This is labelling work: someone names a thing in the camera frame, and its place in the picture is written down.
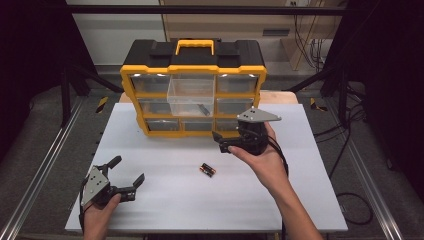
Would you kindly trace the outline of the person's right hand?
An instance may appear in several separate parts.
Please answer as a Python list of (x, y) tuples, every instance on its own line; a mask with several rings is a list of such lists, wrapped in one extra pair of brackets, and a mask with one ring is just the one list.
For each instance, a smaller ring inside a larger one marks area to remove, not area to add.
[(287, 187), (289, 181), (283, 160), (272, 145), (267, 145), (260, 155), (252, 155), (236, 146), (230, 146), (228, 150), (253, 170), (260, 183), (271, 195), (277, 195)]

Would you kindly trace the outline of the aluminium frame rail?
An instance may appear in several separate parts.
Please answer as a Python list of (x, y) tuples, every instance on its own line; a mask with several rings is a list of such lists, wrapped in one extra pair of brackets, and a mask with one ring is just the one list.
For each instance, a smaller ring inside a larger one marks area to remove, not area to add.
[(85, 97), (76, 98), (75, 103), (71, 108), (68, 120), (60, 127), (53, 143), (50, 145), (49, 150), (44, 156), (41, 165), (37, 169), (35, 176), (32, 178), (32, 181), (27, 187), (18, 206), (7, 221), (5, 227), (0, 231), (0, 240), (15, 240), (18, 236), (18, 233), (23, 226), (23, 223), (25, 222), (37, 196), (39, 195), (57, 157), (59, 156), (85, 101)]
[(385, 235), (386, 240), (404, 240), (404, 237), (391, 214), (380, 190), (378, 189), (373, 177), (368, 171), (363, 159), (359, 153), (355, 142), (344, 131), (343, 127), (339, 127), (341, 137), (346, 144), (345, 149), (349, 153), (353, 168), (362, 185), (363, 191), (368, 198), (374, 216), (378, 220), (380, 227)]

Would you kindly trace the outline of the black metal stand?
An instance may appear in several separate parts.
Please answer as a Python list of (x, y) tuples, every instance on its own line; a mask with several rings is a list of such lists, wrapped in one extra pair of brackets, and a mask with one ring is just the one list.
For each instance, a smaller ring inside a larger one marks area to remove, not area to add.
[[(83, 76), (82, 80), (78, 81), (69, 81), (67, 79), (68, 72), (76, 72)], [(73, 86), (75, 91), (79, 96), (87, 96), (90, 92), (88, 84), (85, 82), (85, 79), (94, 80), (96, 83), (102, 85), (103, 87), (115, 92), (123, 93), (124, 90), (122, 87), (119, 87), (106, 79), (100, 77), (97, 73), (84, 69), (82, 66), (75, 64), (66, 65), (61, 74), (60, 74), (60, 89), (61, 89), (61, 99), (62, 99), (62, 123), (61, 126), (65, 127), (71, 119), (71, 96), (70, 96), (70, 86)]]
[(348, 70), (346, 67), (330, 66), (320, 72), (308, 77), (306, 80), (288, 88), (289, 92), (299, 92), (305, 87), (317, 82), (323, 81), (320, 94), (323, 97), (331, 97), (338, 92), (337, 119), (344, 128), (348, 127), (347, 117), (347, 97), (352, 92), (348, 89)]

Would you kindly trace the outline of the black curtain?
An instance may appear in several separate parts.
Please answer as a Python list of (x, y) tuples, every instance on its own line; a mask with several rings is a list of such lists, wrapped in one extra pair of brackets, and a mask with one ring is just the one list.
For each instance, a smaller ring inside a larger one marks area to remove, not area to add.
[(30, 112), (30, 100), (68, 78), (89, 92), (80, 72), (96, 71), (66, 0), (0, 0), (0, 161)]
[(328, 61), (365, 86), (388, 158), (424, 198), (424, 0), (348, 0)]

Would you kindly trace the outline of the grey vent plate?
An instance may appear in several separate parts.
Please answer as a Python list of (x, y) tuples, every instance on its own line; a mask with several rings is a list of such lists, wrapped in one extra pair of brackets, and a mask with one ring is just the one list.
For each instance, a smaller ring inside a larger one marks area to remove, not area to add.
[(264, 29), (262, 35), (264, 37), (286, 37), (290, 34), (289, 29)]

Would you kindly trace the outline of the clear plastic drawer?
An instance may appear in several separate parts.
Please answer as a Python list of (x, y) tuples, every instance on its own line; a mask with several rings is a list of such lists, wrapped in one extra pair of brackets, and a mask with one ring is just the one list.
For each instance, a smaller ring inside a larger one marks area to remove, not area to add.
[[(173, 116), (212, 117), (215, 77), (212, 74), (173, 74), (168, 86), (167, 102)], [(197, 104), (203, 104), (210, 111), (210, 116), (203, 115)]]

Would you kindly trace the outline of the person's left hand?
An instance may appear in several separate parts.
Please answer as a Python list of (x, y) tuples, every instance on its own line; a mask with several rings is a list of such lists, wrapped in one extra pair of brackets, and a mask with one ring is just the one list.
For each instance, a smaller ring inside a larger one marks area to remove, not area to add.
[(110, 219), (121, 200), (121, 195), (113, 196), (108, 204), (100, 209), (91, 205), (84, 211), (84, 233), (107, 234)]

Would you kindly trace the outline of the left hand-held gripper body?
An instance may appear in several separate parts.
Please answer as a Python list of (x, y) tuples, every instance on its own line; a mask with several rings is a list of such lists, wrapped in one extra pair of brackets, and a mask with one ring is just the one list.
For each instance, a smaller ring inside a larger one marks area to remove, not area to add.
[(121, 195), (121, 202), (135, 200), (137, 187), (118, 188), (112, 186), (108, 178), (109, 169), (110, 167), (107, 164), (92, 167), (83, 184), (83, 193), (81, 195), (82, 207), (85, 207), (88, 203), (106, 206), (116, 194)]

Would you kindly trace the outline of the black horizontal bar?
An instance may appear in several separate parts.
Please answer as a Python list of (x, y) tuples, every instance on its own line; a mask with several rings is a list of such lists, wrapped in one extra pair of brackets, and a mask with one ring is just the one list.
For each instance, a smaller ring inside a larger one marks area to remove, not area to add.
[(77, 14), (208, 14), (208, 15), (316, 15), (343, 16), (351, 10), (344, 7), (265, 7), (265, 6), (200, 6), (200, 5), (66, 5)]

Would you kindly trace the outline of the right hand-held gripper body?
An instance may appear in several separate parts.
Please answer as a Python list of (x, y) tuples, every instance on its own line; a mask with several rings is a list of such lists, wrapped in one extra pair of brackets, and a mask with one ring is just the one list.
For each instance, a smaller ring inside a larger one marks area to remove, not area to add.
[(239, 133), (238, 137), (224, 138), (219, 136), (219, 149), (222, 153), (229, 153), (229, 146), (236, 146), (248, 153), (258, 156), (262, 154), (268, 145), (268, 131), (265, 123), (281, 121), (282, 118), (273, 113), (252, 107), (236, 117)]

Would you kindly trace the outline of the yellow and black storage organizer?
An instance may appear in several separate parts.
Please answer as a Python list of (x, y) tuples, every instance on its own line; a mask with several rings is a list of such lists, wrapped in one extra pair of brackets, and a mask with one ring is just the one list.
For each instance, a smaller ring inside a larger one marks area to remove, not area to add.
[[(166, 131), (151, 133), (144, 123), (143, 113), (138, 106), (136, 93), (131, 83), (132, 74), (257, 74), (259, 81), (252, 107), (259, 105), (260, 89), (267, 75), (267, 69), (259, 44), (255, 40), (221, 42), (212, 39), (177, 40), (158, 42), (136, 40), (120, 69), (125, 94), (133, 103), (136, 121), (144, 134), (149, 137), (207, 136), (210, 132)], [(225, 137), (238, 135), (233, 131), (215, 131)]]

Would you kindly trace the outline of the yellow and black hazard tape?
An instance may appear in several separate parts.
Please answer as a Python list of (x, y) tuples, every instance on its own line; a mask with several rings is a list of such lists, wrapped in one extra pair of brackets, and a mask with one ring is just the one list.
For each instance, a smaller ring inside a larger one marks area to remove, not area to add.
[(96, 113), (101, 113), (103, 111), (103, 109), (104, 109), (107, 101), (108, 101), (108, 97), (106, 97), (106, 96), (105, 97), (102, 97), (100, 99), (100, 101), (99, 101), (99, 104), (98, 104), (95, 112)]
[(315, 98), (310, 98), (310, 108), (312, 110), (319, 110), (319, 111), (322, 111), (322, 112), (328, 111), (328, 108), (327, 107), (325, 107), (325, 106), (318, 106), (317, 103), (316, 103), (316, 101), (315, 101)]

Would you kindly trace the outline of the set of transparent drawers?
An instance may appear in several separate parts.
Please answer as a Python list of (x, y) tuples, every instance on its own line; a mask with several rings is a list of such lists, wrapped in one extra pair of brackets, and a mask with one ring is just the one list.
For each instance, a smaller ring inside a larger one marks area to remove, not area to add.
[(173, 116), (167, 102), (172, 75), (157, 73), (130, 76), (144, 123), (151, 133), (233, 131), (237, 126), (233, 116), (254, 105), (259, 81), (257, 74), (212, 74), (215, 77), (213, 116)]

